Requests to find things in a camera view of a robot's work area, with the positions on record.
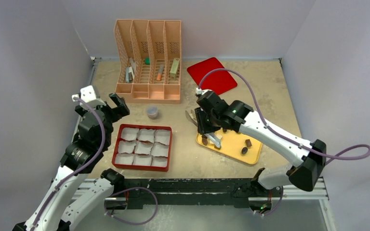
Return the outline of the metal tongs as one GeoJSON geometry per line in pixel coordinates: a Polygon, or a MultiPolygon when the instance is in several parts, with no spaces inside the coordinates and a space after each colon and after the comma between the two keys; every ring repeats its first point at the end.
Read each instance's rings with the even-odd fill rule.
{"type": "MultiPolygon", "coordinates": [[[[191,123],[193,123],[196,127],[198,126],[197,121],[191,116],[191,114],[188,111],[185,111],[185,116],[187,120],[189,120],[191,123]]],[[[206,144],[208,142],[213,143],[215,148],[221,149],[221,139],[219,139],[214,132],[202,134],[202,138],[206,140],[206,144]]]]}

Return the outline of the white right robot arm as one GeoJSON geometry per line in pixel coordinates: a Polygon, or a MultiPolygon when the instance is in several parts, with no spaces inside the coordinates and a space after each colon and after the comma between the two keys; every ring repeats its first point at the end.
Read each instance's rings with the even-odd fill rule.
{"type": "Polygon", "coordinates": [[[196,97],[198,133],[216,149],[225,147],[215,134],[223,128],[261,142],[288,161],[281,169],[264,168],[256,173],[251,183],[255,195],[262,196],[274,187],[285,185],[294,185],[306,192],[314,189],[326,164],[324,142],[297,137],[266,120],[259,109],[240,100],[228,104],[212,90],[197,88],[196,97]]]}

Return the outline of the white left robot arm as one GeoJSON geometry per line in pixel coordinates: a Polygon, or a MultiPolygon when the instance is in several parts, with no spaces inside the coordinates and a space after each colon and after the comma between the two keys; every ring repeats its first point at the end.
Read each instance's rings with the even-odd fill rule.
{"type": "Polygon", "coordinates": [[[66,147],[44,199],[32,216],[16,224],[13,230],[73,231],[100,200],[108,195],[118,197],[123,194],[124,177],[109,169],[91,191],[71,202],[76,190],[111,145],[113,123],[130,113],[123,98],[116,93],[109,97],[116,105],[114,108],[93,90],[73,95],[73,101],[79,102],[75,111],[82,117],[77,132],[66,147]]]}

